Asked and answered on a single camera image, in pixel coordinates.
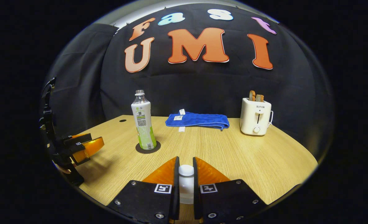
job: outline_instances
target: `folded towel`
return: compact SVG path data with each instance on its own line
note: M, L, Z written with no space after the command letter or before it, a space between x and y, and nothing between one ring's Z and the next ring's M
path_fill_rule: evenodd
M174 120L175 116L182 116L181 120ZM223 130L228 128L230 123L225 115L221 114L194 114L191 112L185 112L185 115L171 114L166 120L166 126L168 127L184 127L184 126L202 126L217 128Z

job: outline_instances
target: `plastic bottle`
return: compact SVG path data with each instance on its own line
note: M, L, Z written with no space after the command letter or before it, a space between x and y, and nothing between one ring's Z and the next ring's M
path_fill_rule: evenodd
M151 124L151 103L145 98L143 90L135 91L135 100L131 104L138 140L141 149L151 150L156 147L156 140Z
M180 203L193 204L194 169L190 165L178 167L180 182Z

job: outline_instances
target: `white letter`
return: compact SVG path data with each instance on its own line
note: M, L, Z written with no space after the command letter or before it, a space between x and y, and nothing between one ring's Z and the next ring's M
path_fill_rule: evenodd
M227 10L209 9L207 12L211 14L210 18L215 20L232 20L234 18Z

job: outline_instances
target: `light blue letter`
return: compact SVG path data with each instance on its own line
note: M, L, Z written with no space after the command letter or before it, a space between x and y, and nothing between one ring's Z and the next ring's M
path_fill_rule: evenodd
M160 26L163 26L169 23L178 23L178 22L185 20L185 18L183 17L183 14L180 12L168 14L167 16L163 16L161 19L162 20L160 20L160 22L158 23L158 25Z

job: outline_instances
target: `table surface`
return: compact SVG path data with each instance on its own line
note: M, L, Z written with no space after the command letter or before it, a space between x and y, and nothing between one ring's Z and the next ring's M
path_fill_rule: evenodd
M122 115L83 133L102 136L105 145L91 160L76 167L85 182L80 189L107 205L129 180L142 181L168 160L179 156L180 165L192 166L192 158L209 163L231 180L242 179L270 204L295 185L304 182L317 167L312 154L292 137L270 125L264 136L241 132L239 119L228 119L230 127L167 127L167 117L152 117L152 128L161 148L151 154L136 151L137 130L131 115ZM180 204L176 223L198 224L193 205Z

